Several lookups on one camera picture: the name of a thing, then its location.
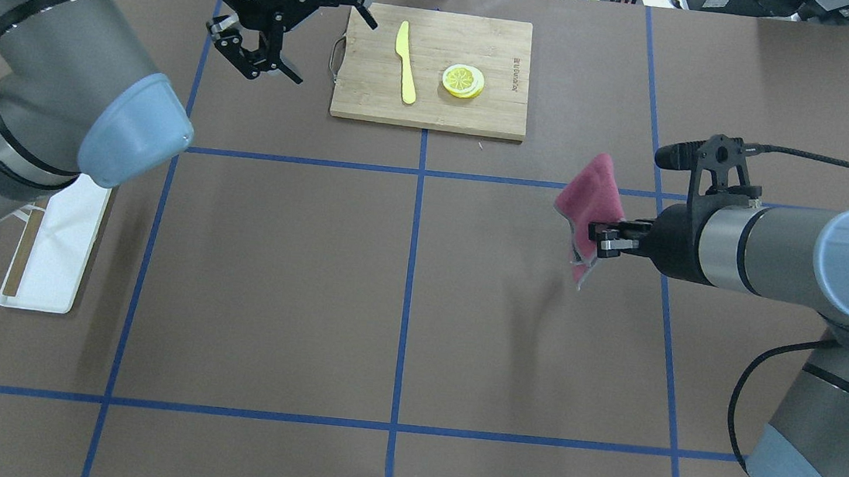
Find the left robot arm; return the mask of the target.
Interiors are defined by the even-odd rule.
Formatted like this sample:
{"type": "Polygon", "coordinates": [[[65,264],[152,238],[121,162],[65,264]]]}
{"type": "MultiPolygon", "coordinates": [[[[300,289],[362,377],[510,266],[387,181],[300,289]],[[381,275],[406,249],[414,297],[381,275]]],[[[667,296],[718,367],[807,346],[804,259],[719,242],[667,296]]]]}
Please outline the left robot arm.
{"type": "MultiPolygon", "coordinates": [[[[319,8],[371,0],[221,0],[207,33],[248,79],[278,71],[285,33],[319,8]]],[[[195,131],[116,0],[0,0],[0,219],[88,176],[103,188],[179,155],[195,131]]]]}

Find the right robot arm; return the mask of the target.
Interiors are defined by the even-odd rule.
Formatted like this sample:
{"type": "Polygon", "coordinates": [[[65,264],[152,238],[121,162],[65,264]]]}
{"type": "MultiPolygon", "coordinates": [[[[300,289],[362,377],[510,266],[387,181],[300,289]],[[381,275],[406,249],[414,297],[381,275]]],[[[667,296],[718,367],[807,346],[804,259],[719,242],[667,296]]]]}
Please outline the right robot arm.
{"type": "Polygon", "coordinates": [[[718,192],[692,194],[653,219],[623,218],[618,204],[573,223],[590,261],[646,258],[667,278],[793,303],[825,321],[818,340],[773,347],[740,373],[726,429],[747,477],[849,477],[849,211],[769,207],[718,192]],[[754,371],[787,353],[806,353],[758,441],[746,452],[736,407],[754,371]]]}

